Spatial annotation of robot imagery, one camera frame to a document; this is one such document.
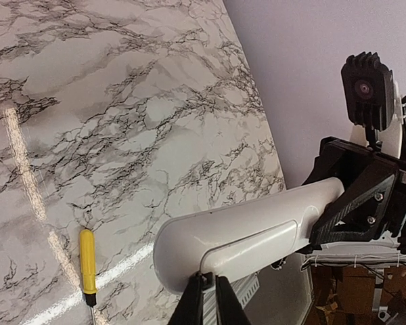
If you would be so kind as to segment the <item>white remote control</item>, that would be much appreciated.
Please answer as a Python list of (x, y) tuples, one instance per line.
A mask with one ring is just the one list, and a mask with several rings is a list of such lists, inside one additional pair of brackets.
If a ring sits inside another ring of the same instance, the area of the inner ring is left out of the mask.
[(154, 242), (156, 276), (167, 291), (180, 295), (192, 275), (212, 273), (200, 271), (206, 251), (291, 220), (298, 224), (298, 251), (309, 244), (312, 227), (343, 191), (342, 182), (331, 177), (256, 200), (170, 219), (161, 226)]

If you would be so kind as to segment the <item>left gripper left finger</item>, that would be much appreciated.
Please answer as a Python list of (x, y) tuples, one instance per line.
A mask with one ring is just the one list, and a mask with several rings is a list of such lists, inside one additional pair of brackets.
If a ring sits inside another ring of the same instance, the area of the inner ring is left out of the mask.
[(203, 276), (200, 272), (189, 278), (168, 325), (203, 324)]

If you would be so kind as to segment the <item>white battery cover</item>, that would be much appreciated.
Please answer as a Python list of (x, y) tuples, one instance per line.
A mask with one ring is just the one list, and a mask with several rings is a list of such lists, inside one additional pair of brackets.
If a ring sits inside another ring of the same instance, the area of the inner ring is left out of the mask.
[(239, 279), (290, 255), (300, 248), (299, 242), (298, 224), (287, 221), (209, 249), (202, 257), (200, 271)]

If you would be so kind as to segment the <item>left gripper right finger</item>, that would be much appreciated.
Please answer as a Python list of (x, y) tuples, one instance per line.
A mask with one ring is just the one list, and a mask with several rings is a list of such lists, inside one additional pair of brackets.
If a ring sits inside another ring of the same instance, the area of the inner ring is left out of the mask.
[(216, 276), (215, 295), (217, 304), (217, 324), (251, 325), (229, 280), (225, 276)]

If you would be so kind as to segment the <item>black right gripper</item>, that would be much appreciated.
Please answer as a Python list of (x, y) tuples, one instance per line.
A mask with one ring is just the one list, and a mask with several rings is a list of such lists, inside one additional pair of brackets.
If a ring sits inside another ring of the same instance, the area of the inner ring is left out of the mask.
[(331, 177), (344, 187), (314, 224), (309, 243), (396, 238), (406, 221), (406, 161), (335, 137), (322, 139), (302, 185)]

